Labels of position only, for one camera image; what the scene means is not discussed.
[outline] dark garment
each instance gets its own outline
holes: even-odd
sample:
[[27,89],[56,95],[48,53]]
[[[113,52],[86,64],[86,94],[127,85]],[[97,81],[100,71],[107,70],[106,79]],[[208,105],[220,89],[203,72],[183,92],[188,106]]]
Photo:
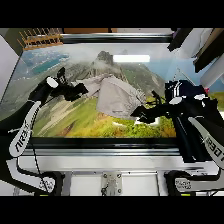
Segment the dark garment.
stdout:
[[206,48],[195,63],[195,72],[199,72],[215,58],[224,53],[224,31]]
[[176,36],[173,38],[170,45],[167,47],[169,51],[173,51],[176,48],[180,48],[186,37],[192,31],[193,28],[180,28]]

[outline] gray garment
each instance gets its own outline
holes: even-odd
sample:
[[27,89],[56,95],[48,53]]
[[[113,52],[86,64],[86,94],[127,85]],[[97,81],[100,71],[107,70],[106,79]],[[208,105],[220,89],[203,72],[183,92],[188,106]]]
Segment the gray garment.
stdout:
[[112,117],[135,120],[130,115],[138,106],[146,103],[143,92],[112,74],[72,82],[74,86],[78,83],[83,83],[89,91],[84,97],[98,97],[96,109]]

